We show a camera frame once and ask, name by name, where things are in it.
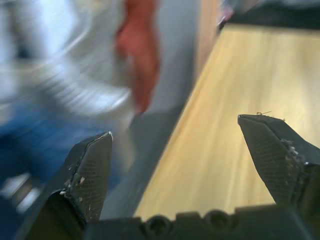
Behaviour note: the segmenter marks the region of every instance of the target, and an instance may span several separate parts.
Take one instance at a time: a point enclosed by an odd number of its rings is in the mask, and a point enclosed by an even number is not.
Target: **screw hole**
[[[145,224],[145,231],[151,237],[161,237],[169,233],[171,222],[163,216],[155,216]]]
[[[222,211],[211,211],[205,216],[206,222],[217,230],[230,227],[231,221],[228,214]]]

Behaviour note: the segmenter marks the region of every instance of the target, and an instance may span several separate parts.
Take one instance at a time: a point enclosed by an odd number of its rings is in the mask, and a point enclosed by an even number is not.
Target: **blue jeans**
[[[13,112],[11,121],[0,126],[0,185],[8,177],[26,172],[46,183],[75,144],[111,130],[89,122],[70,122],[52,112],[22,104],[17,104]],[[110,182],[115,185],[118,176],[111,171]],[[11,239],[23,217],[1,197],[0,213],[0,239]]]

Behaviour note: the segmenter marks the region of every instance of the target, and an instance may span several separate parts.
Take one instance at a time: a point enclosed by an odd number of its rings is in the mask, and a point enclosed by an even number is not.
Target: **floor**
[[[150,109],[134,120],[137,158],[105,199],[101,219],[134,214],[193,87],[198,0],[161,0],[162,72]]]

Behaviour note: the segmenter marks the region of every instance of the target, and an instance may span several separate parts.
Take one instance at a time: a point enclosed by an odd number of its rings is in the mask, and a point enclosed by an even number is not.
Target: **hand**
[[[117,48],[133,58],[133,95],[145,112],[159,78],[159,46],[155,30],[156,0],[127,0],[127,17],[117,36]]]

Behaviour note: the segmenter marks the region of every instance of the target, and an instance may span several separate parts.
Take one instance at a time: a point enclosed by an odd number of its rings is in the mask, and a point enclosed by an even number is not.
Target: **wooden table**
[[[136,211],[178,212],[273,203],[239,114],[270,112],[320,147],[320,34],[230,25],[219,37]]]

